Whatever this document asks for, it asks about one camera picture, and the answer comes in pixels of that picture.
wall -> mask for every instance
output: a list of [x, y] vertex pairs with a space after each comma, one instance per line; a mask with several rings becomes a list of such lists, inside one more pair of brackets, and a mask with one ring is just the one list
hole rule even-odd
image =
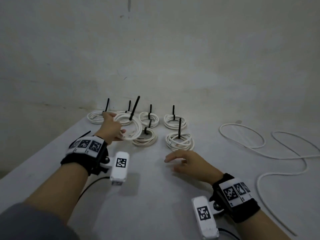
[[92, 109], [317, 123], [320, 0], [0, 0], [4, 173]]

hand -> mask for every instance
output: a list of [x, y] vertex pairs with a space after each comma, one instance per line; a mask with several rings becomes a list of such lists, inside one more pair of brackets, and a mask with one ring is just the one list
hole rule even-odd
[[166, 156], [164, 162], [168, 163], [176, 158], [184, 158], [181, 164], [175, 165], [174, 172], [184, 173], [199, 181], [213, 185], [223, 177], [223, 173], [203, 159], [194, 151], [178, 150]]
[[102, 112], [103, 123], [100, 129], [94, 134], [95, 136], [101, 137], [106, 141], [108, 145], [112, 143], [112, 141], [122, 141], [117, 136], [121, 133], [125, 133], [125, 129], [121, 129], [121, 124], [117, 121], [113, 121], [113, 117], [116, 116], [115, 113]]

table surface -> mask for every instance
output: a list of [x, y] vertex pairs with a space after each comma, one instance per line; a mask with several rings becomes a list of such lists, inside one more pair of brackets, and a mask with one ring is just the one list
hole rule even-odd
[[[69, 221], [69, 225], [81, 239], [200, 239], [191, 198], [202, 195], [209, 198], [212, 188], [205, 183], [174, 174], [170, 170], [173, 163], [163, 162], [171, 152], [166, 147], [164, 137], [172, 131], [163, 125], [162, 120], [160, 123], [154, 128], [158, 140], [150, 147], [135, 147], [129, 141], [110, 145], [110, 156], [117, 151], [130, 154], [127, 181], [122, 186], [111, 186], [109, 180], [101, 180], [82, 196]], [[257, 177], [266, 172], [302, 171], [302, 160], [273, 160], [258, 156], [223, 138], [218, 133], [219, 126], [217, 122], [189, 123], [184, 132], [191, 132], [195, 140], [194, 151], [209, 163], [243, 179], [251, 189], [252, 196], [270, 215], [256, 193]], [[268, 129], [273, 129], [272, 123], [268, 121], [255, 126], [263, 135], [268, 135]], [[0, 212], [23, 201], [57, 170], [72, 141], [89, 130], [93, 134], [98, 128], [99, 125], [91, 124], [83, 118], [2, 178]], [[292, 129], [292, 126], [287, 125], [287, 129]], [[239, 127], [231, 126], [225, 131], [234, 137], [239, 136], [247, 143], [260, 143], [259, 137]], [[301, 128], [299, 132], [320, 145], [318, 134], [311, 129]], [[267, 146], [266, 149], [261, 149], [263, 152], [283, 157], [292, 156], [291, 152], [270, 140], [269, 136], [266, 137]], [[301, 154], [318, 153], [300, 140], [288, 136], [283, 136], [283, 139], [298, 148]], [[307, 161], [310, 169], [303, 175], [269, 176], [261, 182], [266, 201], [298, 234], [298, 237], [293, 237], [286, 231], [292, 239], [318, 239], [320, 161]], [[89, 177], [87, 184], [102, 176], [104, 174]], [[216, 222], [218, 227], [236, 233], [234, 226], [225, 218], [216, 218]], [[230, 239], [230, 236], [222, 233], [220, 239]]]

